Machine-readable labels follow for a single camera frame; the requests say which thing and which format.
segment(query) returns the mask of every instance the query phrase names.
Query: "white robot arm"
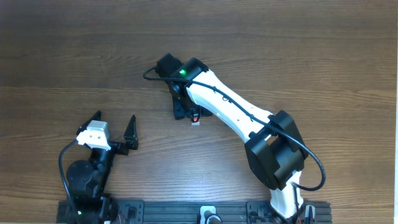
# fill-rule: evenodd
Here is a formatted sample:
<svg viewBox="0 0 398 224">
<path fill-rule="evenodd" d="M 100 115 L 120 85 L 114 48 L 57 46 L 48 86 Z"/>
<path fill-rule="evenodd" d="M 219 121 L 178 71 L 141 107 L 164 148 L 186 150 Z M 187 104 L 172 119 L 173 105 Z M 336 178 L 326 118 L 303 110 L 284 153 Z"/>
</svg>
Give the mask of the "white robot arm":
<svg viewBox="0 0 398 224">
<path fill-rule="evenodd" d="M 161 78 L 146 77 L 153 69 Z M 232 128 L 244 142 L 252 172 L 270 188 L 271 207 L 276 214 L 284 223 L 291 223 L 297 217 L 303 205 L 297 187 L 302 188 L 299 178 L 308 153 L 322 165 L 309 149 L 303 149 L 303 140 L 290 115 L 285 111 L 273 115 L 247 102 L 195 58 L 183 64 L 167 54 L 144 78 L 166 81 L 176 119 L 191 117 L 192 122 L 197 122 L 201 116 L 215 114 Z M 271 136 L 277 135 L 274 142 L 267 143 Z"/>
</svg>

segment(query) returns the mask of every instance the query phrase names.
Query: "black cable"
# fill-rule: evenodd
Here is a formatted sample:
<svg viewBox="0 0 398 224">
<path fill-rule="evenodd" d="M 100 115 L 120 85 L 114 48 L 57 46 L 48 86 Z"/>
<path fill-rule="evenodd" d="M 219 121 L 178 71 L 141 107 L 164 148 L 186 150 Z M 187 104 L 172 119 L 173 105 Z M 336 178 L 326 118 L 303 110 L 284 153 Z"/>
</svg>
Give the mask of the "black cable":
<svg viewBox="0 0 398 224">
<path fill-rule="evenodd" d="M 231 97 L 229 97 L 226 93 L 224 93 L 223 91 L 217 89 L 217 87 L 215 86 L 211 86 L 211 85 L 207 85 L 201 82 L 197 82 L 197 81 L 193 81 L 193 80 L 186 80 L 183 78 L 149 78 L 146 75 L 154 70 L 155 67 L 148 69 L 146 72 L 144 72 L 144 74 L 142 74 L 142 76 L 146 79 L 146 80 L 158 80 L 158 81 L 166 81 L 166 82 L 184 82 L 184 83 L 189 83 L 189 84 L 196 84 L 196 85 L 200 85 L 206 88 L 209 88 L 211 90 L 213 90 L 214 92 L 218 92 L 219 94 L 221 94 L 223 96 L 223 98 L 226 98 L 230 103 L 233 103 L 236 107 L 238 107 L 244 114 L 246 114 L 246 116 L 248 116 L 252 121 L 256 121 L 264 126 L 266 126 L 267 128 L 277 132 L 278 134 L 280 134 L 281 136 L 288 138 L 290 140 L 292 140 L 294 143 L 296 143 L 298 146 L 300 146 L 302 149 L 304 149 L 305 151 L 308 152 L 308 154 L 313 158 L 313 160 L 318 164 L 319 169 L 321 170 L 321 175 L 322 175 L 322 179 L 321 182 L 319 183 L 319 185 L 317 185 L 316 187 L 304 187 L 301 186 L 299 184 L 296 183 L 292 183 L 293 186 L 296 186 L 302 190 L 306 190 L 306 191 L 316 191 L 319 190 L 323 187 L 323 185 L 325 184 L 326 181 L 326 171 L 325 168 L 323 168 L 323 165 L 321 163 L 321 161 L 318 159 L 318 157 L 315 155 L 315 153 L 313 153 L 307 146 L 305 146 L 304 144 L 302 144 L 300 141 L 298 141 L 297 139 L 293 138 L 292 136 L 288 135 L 286 132 L 282 131 L 279 128 L 276 128 L 268 123 L 265 123 L 263 121 L 261 121 L 260 119 L 256 118 L 253 114 L 249 113 L 247 110 L 245 110 L 241 105 L 239 105 L 235 100 L 233 100 Z"/>
<path fill-rule="evenodd" d="M 293 185 L 294 204 L 296 205 L 296 216 L 293 223 L 296 224 L 299 219 L 299 200 L 297 199 L 297 187 Z"/>
<path fill-rule="evenodd" d="M 69 145 L 65 146 L 62 149 L 62 151 L 60 153 L 60 157 L 58 158 L 58 165 L 60 166 L 60 173 L 61 173 L 62 183 L 63 183 L 63 186 L 65 188 L 65 191 L 67 192 L 67 201 L 69 202 L 69 206 L 71 206 L 71 208 L 72 208 L 72 213 L 74 214 L 74 216 L 76 218 L 76 222 L 79 224 L 79 219 L 77 217 L 77 213 L 78 212 L 77 212 L 75 204 L 73 203 L 72 196 L 70 195 L 68 184 L 67 184 L 67 180 L 65 178 L 65 174 L 63 173 L 63 167 L 62 167 L 62 157 L 63 157 L 64 153 L 76 143 L 77 143 L 77 140 L 75 139 L 71 143 L 69 143 Z"/>
</svg>

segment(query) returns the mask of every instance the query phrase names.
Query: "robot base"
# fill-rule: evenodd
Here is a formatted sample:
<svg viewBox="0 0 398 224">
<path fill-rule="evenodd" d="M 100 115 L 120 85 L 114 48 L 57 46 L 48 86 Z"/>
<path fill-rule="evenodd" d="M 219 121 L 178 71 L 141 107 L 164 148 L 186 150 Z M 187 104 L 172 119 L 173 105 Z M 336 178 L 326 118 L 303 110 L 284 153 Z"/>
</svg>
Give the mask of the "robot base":
<svg viewBox="0 0 398 224">
<path fill-rule="evenodd" d="M 315 207 L 315 221 L 311 224 L 332 224 L 330 204 L 305 201 Z M 197 224 L 200 207 L 215 206 L 217 215 L 228 224 L 272 224 L 275 216 L 269 201 L 249 202 L 144 202 L 142 200 L 118 200 L 121 223 L 125 224 Z M 57 223 L 65 223 L 68 215 L 66 201 L 60 202 Z M 305 212 L 300 215 L 305 222 Z"/>
</svg>

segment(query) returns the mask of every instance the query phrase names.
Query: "tabletop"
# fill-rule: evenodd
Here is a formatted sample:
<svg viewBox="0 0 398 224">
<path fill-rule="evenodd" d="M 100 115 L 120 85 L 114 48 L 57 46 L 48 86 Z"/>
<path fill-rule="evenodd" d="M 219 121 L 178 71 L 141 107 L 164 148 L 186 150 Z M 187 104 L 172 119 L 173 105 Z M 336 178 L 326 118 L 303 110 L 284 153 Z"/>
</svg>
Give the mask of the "tabletop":
<svg viewBox="0 0 398 224">
<path fill-rule="evenodd" d="M 139 149 L 106 191 L 146 201 L 270 199 L 242 140 L 216 116 L 177 121 L 167 85 L 142 78 L 166 53 L 196 57 L 250 103 L 293 116 L 323 162 L 335 223 L 394 213 L 395 1 L 5 0 L 0 2 L 0 221 L 54 222 L 58 155 L 96 110 Z M 74 147 L 65 169 L 90 150 Z M 319 169 L 305 162 L 300 183 Z"/>
</svg>

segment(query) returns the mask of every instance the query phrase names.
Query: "wood grain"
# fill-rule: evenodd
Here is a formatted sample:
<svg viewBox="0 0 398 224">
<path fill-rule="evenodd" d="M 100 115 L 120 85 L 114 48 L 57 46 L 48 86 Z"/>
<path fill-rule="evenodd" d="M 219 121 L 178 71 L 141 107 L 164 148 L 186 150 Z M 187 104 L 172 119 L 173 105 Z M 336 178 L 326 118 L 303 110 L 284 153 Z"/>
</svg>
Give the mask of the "wood grain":
<svg viewBox="0 0 398 224">
<path fill-rule="evenodd" d="M 167 52 L 204 61 L 256 106 L 290 113 L 324 163 L 335 223 L 392 223 L 395 1 L 0 2 L 0 220 L 54 222 L 61 148 L 96 110 L 113 139 L 137 116 L 140 146 L 107 191 L 148 201 L 269 199 L 218 118 L 176 121 L 167 87 L 143 80 Z M 74 147 L 65 168 L 89 151 Z M 301 181 L 320 179 L 310 159 Z"/>
</svg>

